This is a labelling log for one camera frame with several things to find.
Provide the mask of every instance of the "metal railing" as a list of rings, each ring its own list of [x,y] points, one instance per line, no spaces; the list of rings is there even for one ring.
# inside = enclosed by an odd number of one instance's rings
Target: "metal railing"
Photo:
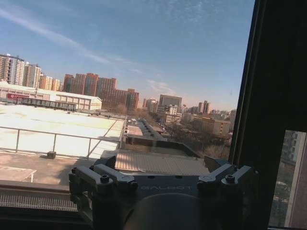
[[[99,145],[100,141],[104,140],[104,141],[118,142],[118,145],[120,145],[120,140],[121,140],[121,135],[122,135],[121,134],[120,138],[118,140],[116,140],[114,138],[109,138],[109,137],[92,138],[92,137],[85,137],[85,136],[77,136],[77,135],[61,134],[61,133],[54,133],[54,132],[45,132],[45,131],[36,131],[36,130],[29,130],[29,129],[22,129],[22,128],[3,127],[3,126],[0,126],[0,128],[17,130],[16,148],[14,148],[14,149],[12,149],[12,148],[3,148],[2,146],[0,146],[0,149],[2,149],[2,150],[14,150],[15,153],[17,153],[18,151],[35,152],[35,153],[46,153],[46,152],[43,152],[43,151],[32,151],[32,150],[26,150],[26,149],[19,149],[18,148],[19,138],[20,138],[20,131],[26,131],[26,132],[44,133],[44,134],[54,135],[52,151],[55,150],[57,136],[89,139],[88,152],[87,152],[87,156],[86,156],[87,159],[89,159],[90,154]],[[92,142],[92,140],[98,140],[98,143],[91,150],[91,142]]]

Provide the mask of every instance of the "high-rise building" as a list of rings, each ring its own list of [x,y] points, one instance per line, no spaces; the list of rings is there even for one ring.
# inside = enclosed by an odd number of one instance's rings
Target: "high-rise building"
[[[60,91],[60,81],[59,79],[52,79],[52,87],[51,90],[53,91]]]
[[[51,90],[52,89],[52,77],[41,75],[39,81],[39,88],[44,90]]]
[[[98,74],[87,73],[85,77],[84,95],[96,96]]]
[[[143,100],[143,106],[142,107],[143,108],[147,107],[147,99],[146,98],[144,98],[144,100]]]
[[[203,109],[204,109],[204,102],[199,102],[198,103],[198,112],[203,113]]]
[[[204,101],[204,106],[203,106],[203,113],[204,114],[209,114],[211,112],[211,103],[208,101]]]
[[[71,93],[84,94],[85,78],[85,74],[76,74],[76,78],[72,80]]]
[[[63,83],[63,91],[71,92],[72,81],[74,77],[71,74],[65,74],[64,83]]]
[[[197,113],[198,113],[198,106],[193,106],[193,107],[191,108],[191,113],[192,113],[192,114],[197,114]]]
[[[10,54],[0,54],[0,79],[13,85],[23,85],[24,60]]]
[[[146,100],[146,107],[150,113],[157,113],[158,111],[158,102],[154,98]]]
[[[31,81],[31,65],[29,62],[26,62],[24,65],[24,79],[23,79],[23,86],[30,87]]]
[[[42,75],[42,69],[36,65],[30,65],[30,84],[29,87],[38,88],[40,84],[40,77]]]
[[[103,83],[103,79],[102,78],[98,78],[97,87],[96,87],[96,95],[95,95],[96,97],[101,97],[102,83]]]
[[[127,91],[116,90],[116,78],[102,78],[101,83],[100,98],[104,108],[112,108],[119,104],[126,106]]]
[[[178,108],[181,107],[182,97],[175,97],[175,96],[169,96],[169,95],[160,95],[159,100],[159,106],[169,105],[169,104],[175,104],[178,106]]]
[[[127,111],[133,111],[138,108],[139,95],[134,89],[128,89],[126,101]]]

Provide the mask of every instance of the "rooftop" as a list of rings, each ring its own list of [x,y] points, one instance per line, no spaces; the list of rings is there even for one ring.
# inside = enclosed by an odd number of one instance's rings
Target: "rooftop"
[[[124,120],[88,116],[82,113],[68,114],[62,110],[35,108],[26,105],[0,105],[0,148],[16,148],[18,128],[38,132],[57,133],[57,154],[100,158],[104,150],[118,147]],[[53,150],[54,134],[20,131],[19,150],[43,152]]]

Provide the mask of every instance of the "white roof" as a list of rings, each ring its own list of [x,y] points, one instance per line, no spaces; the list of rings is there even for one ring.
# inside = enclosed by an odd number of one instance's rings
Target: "white roof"
[[[30,92],[35,91],[35,88],[21,86],[21,85],[11,85],[11,84],[8,84],[6,81],[0,81],[0,88],[6,88],[6,89],[12,89],[12,90],[21,90],[21,91],[30,91]],[[62,96],[78,97],[78,98],[90,99],[90,100],[98,99],[99,101],[101,101],[101,99],[99,97],[76,94],[76,93],[71,93],[71,92],[61,92],[61,91],[37,89],[37,93],[43,93],[43,94],[49,94],[49,95],[62,95]]]

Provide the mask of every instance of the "handrail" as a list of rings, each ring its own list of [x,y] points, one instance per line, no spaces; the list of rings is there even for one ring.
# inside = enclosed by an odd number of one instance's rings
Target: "handrail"
[[[45,133],[45,134],[52,134],[52,135],[62,135],[62,136],[68,136],[68,137],[74,137],[74,138],[86,138],[86,139],[90,138],[90,139],[95,139],[95,140],[108,140],[108,141],[120,142],[120,140],[112,140],[112,138],[108,138],[108,137],[92,138],[92,137],[76,136],[76,135],[61,134],[61,133],[52,133],[52,132],[45,132],[45,131],[36,131],[36,130],[22,129],[22,128],[12,128],[12,127],[3,127],[3,126],[0,126],[0,128],[20,130],[20,131],[27,131],[27,132],[34,132],[34,133]]]

